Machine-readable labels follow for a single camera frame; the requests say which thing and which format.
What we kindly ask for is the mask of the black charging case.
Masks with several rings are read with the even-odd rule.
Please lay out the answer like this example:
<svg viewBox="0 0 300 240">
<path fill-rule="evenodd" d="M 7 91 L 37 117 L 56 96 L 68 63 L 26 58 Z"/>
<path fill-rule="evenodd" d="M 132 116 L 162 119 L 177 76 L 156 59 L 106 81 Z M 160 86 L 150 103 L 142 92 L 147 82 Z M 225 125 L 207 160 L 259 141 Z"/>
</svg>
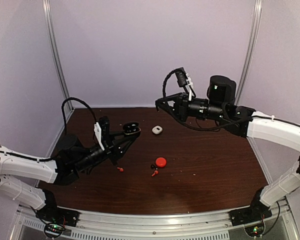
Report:
<svg viewBox="0 0 300 240">
<path fill-rule="evenodd" d="M 135 135 L 141 132 L 141 128 L 138 122 L 127 122 L 122 126 L 123 133 L 125 135 Z"/>
</svg>

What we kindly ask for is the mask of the white charging case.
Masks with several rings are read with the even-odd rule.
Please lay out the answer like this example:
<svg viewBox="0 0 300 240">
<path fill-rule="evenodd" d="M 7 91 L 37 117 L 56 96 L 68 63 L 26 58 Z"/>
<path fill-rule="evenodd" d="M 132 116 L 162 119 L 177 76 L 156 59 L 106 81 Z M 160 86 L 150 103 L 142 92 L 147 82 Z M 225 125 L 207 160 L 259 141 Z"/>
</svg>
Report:
<svg viewBox="0 0 300 240">
<path fill-rule="evenodd" d="M 154 127 L 152 128 L 151 131 L 152 131 L 153 134 L 159 135 L 159 134 L 162 133 L 163 128 L 162 128 L 161 126 L 159 126 L 159 125 L 156 125 L 156 126 L 154 126 Z"/>
</svg>

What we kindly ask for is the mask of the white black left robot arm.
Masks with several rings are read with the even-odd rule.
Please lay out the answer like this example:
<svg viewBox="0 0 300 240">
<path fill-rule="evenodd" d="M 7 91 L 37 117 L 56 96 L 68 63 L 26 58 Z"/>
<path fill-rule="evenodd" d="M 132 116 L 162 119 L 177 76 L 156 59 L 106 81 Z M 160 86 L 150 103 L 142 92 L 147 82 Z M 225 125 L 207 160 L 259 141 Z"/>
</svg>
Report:
<svg viewBox="0 0 300 240">
<path fill-rule="evenodd" d="M 0 193 L 29 205 L 39 217 L 57 222 L 63 214 L 54 194 L 17 177 L 68 186 L 79 179 L 80 173 L 88 175 L 106 160 L 117 165 L 140 134 L 140 128 L 103 133 L 100 143 L 91 147 L 84 147 L 76 135 L 68 134 L 59 143 L 58 153 L 50 158 L 21 154 L 0 145 Z"/>
</svg>

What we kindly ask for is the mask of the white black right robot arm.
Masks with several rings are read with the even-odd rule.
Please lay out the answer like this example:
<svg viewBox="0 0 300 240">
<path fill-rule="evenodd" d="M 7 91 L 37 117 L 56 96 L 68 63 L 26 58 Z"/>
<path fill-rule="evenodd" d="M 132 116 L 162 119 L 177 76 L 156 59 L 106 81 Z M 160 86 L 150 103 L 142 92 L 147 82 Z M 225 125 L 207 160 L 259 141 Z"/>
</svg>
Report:
<svg viewBox="0 0 300 240">
<path fill-rule="evenodd" d="M 228 77 L 210 77 L 207 98 L 197 98 L 191 87 L 190 77 L 176 74 L 179 87 L 184 92 L 167 95 L 155 101 L 157 110 L 164 110 L 178 123 L 186 126 L 186 120 L 213 120 L 215 127 L 205 128 L 212 132 L 224 129 L 227 132 L 251 139 L 261 139 L 294 149 L 300 153 L 300 124 L 279 119 L 250 107 L 237 106 L 235 102 L 236 82 Z M 300 156 L 296 163 L 279 179 L 259 189 L 250 203 L 242 210 L 233 210 L 234 220 L 248 218 L 256 221 L 266 216 L 270 207 L 281 198 L 300 187 Z"/>
</svg>

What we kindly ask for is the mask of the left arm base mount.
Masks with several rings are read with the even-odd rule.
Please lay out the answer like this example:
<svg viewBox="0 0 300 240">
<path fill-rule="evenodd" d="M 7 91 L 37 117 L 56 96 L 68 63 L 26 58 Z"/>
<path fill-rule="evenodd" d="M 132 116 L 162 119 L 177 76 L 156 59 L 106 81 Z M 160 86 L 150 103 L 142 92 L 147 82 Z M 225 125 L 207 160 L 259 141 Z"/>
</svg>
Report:
<svg viewBox="0 0 300 240">
<path fill-rule="evenodd" d="M 43 233 L 50 239 L 60 237 L 68 229 L 67 227 L 76 227 L 80 213 L 76 210 L 57 208 L 42 208 L 36 210 L 31 208 L 38 218 L 43 223 Z"/>
</svg>

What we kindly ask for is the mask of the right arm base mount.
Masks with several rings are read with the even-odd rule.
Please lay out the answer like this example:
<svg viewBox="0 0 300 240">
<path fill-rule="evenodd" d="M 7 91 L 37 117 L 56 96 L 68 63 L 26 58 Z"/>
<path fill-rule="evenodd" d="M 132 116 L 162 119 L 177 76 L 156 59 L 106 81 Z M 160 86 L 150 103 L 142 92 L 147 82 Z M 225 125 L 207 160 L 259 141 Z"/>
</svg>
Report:
<svg viewBox="0 0 300 240">
<path fill-rule="evenodd" d="M 243 226 L 245 233 L 251 238 L 261 237 L 266 231 L 265 219 L 272 217 L 269 208 L 244 207 L 229 212 L 233 227 Z"/>
</svg>

